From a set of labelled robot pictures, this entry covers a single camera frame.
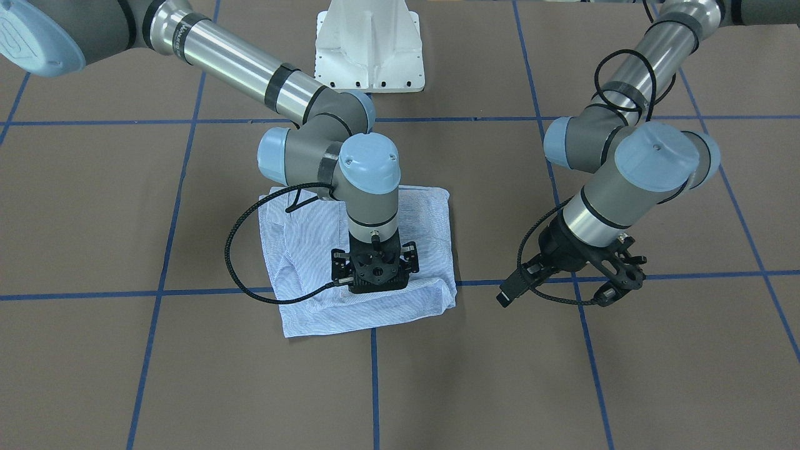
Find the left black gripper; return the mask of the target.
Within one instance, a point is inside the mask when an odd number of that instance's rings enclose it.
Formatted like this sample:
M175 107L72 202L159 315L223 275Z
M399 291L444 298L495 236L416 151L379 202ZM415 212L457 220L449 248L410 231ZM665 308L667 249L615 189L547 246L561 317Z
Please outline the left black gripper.
M576 273L591 263L606 282L595 291L592 304L607 307L643 286L646 256L632 256L628 249L634 238L623 234L606 247L594 247L578 239L562 216L556 216L538 236L539 256L524 262L500 285L496 299L508 308L515 299L542 285L556 273Z

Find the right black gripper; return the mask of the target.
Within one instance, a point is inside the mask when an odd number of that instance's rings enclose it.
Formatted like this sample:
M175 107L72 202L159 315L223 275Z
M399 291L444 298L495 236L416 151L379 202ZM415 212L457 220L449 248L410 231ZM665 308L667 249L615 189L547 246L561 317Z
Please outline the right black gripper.
M404 289L411 274L419 273L418 247L414 241L401 245L396 231L377 247L349 236L349 253L331 250L331 279L335 286L349 285L353 294L385 293Z

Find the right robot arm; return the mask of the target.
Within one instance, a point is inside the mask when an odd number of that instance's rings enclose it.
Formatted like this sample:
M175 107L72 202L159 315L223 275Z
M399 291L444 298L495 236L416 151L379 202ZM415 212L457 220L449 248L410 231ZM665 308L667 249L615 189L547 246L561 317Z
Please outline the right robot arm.
M284 116L266 131L262 175L282 185L267 201L311 190L346 206L348 250L331 253L331 282L354 294L403 289L419 271L417 246L398 231L398 149L373 131L365 94L337 92L195 11L188 1L3 1L2 55L57 77L128 49L172 55Z

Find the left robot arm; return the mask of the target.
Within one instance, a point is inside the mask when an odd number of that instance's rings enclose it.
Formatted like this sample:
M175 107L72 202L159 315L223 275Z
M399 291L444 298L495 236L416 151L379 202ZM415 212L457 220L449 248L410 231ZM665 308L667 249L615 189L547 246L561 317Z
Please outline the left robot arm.
M591 174L581 190L541 217L538 254L523 260L533 231L522 239L516 268L502 283L497 301L507 307L525 293L578 305L543 293L557 273L587 265L605 278L587 305L606 307L642 287L643 256L634 256L628 230L648 211L701 187L718 171L721 152L707 134L680 131L653 120L685 60L719 28L797 24L797 1L666 1L634 49L606 82L594 72L591 102L581 114L560 117L543 139L546 159Z

